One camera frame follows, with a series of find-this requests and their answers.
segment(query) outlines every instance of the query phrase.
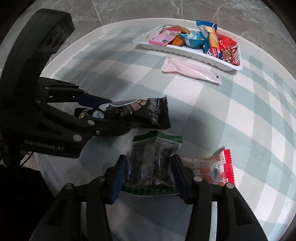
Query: checkered tablecloth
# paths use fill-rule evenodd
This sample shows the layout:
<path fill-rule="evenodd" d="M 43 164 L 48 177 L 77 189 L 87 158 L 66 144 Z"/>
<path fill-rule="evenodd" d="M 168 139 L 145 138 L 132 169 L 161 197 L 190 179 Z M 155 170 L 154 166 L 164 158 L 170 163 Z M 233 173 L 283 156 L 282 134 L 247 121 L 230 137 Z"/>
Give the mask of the checkered tablecloth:
<path fill-rule="evenodd" d="M 196 63 L 221 76 L 222 85 L 161 72 L 163 52 L 145 50 L 132 40 L 150 28 L 112 30 L 78 52 L 54 76 L 113 101 L 168 96 L 171 128 L 182 135 L 181 157 L 210 157 L 231 150 L 236 187 L 270 241 L 278 240 L 296 212 L 296 100 L 283 79 L 242 51 L 242 71 L 224 72 Z M 58 104 L 73 112 L 74 104 Z M 42 175 L 54 194 L 68 182 L 88 183 L 129 154 L 135 134 L 93 137 L 80 158 L 37 154 Z M 118 240 L 184 240 L 192 206 L 177 196 L 141 198 L 121 193 L 107 207 L 110 227 Z M 215 240 L 216 206 L 212 235 Z"/>

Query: silver screw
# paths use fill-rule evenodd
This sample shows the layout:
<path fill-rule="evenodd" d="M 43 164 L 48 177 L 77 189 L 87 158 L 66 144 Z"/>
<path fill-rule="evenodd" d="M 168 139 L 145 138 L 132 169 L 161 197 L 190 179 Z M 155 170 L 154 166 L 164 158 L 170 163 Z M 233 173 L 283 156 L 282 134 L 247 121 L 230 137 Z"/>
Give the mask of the silver screw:
<path fill-rule="evenodd" d="M 75 135 L 73 136 L 73 140 L 74 140 L 75 142 L 80 142 L 80 141 L 82 140 L 82 136 L 79 135 L 79 134 L 75 134 Z"/>
<path fill-rule="evenodd" d="M 67 183 L 67 184 L 65 185 L 65 189 L 67 189 L 67 190 L 72 189 L 72 187 L 73 187 L 73 184 L 72 184 L 72 183 Z"/>
<path fill-rule="evenodd" d="M 232 183 L 226 183 L 226 187 L 232 189 L 234 188 L 234 185 Z"/>
<path fill-rule="evenodd" d="M 105 181 L 105 177 L 104 177 L 104 176 L 98 176 L 98 177 L 96 178 L 96 180 L 97 180 L 98 182 L 103 182 L 103 181 Z"/>
<path fill-rule="evenodd" d="M 95 124 L 95 122 L 93 120 L 88 120 L 87 123 L 90 124 L 91 126 L 93 126 Z"/>
<path fill-rule="evenodd" d="M 202 177 L 200 177 L 200 176 L 195 176 L 195 177 L 193 178 L 193 180 L 196 181 L 196 182 L 201 182 L 201 181 L 202 181 Z"/>

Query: light pink wrapper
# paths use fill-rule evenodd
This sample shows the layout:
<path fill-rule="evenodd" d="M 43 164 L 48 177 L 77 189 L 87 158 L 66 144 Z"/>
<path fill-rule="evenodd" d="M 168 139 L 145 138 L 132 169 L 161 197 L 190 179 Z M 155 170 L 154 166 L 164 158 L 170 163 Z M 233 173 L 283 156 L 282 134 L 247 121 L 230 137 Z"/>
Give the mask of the light pink wrapper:
<path fill-rule="evenodd" d="M 217 84 L 222 84 L 221 78 L 217 74 L 199 67 L 198 65 L 187 63 L 177 58 L 166 57 L 161 70 L 166 73 L 179 73 L 194 79 L 207 80 Z"/>

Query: black snack package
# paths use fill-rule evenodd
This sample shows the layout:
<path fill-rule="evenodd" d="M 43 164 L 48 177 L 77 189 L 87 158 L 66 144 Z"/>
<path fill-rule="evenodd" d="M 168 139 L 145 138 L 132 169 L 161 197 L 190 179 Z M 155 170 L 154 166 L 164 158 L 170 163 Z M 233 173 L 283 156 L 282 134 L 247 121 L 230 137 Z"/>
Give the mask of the black snack package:
<path fill-rule="evenodd" d="M 95 109 L 85 109 L 79 118 L 92 116 L 99 119 L 124 120 L 134 127 L 168 129 L 168 103 L 163 98 L 134 99 L 102 104 Z"/>
<path fill-rule="evenodd" d="M 136 187 L 174 188 L 169 163 L 181 144 L 181 136 L 160 131 L 135 136 L 125 183 Z"/>

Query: tray of snacks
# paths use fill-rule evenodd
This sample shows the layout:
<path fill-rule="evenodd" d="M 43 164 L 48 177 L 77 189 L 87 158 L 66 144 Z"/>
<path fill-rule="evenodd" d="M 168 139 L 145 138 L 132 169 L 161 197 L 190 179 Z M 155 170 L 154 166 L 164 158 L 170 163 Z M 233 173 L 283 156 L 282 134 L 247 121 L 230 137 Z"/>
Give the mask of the tray of snacks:
<path fill-rule="evenodd" d="M 236 41 L 217 31 L 217 24 L 196 20 L 196 29 L 179 25 L 157 27 L 135 38 L 145 49 L 174 53 L 197 59 L 224 71 L 242 70 Z"/>

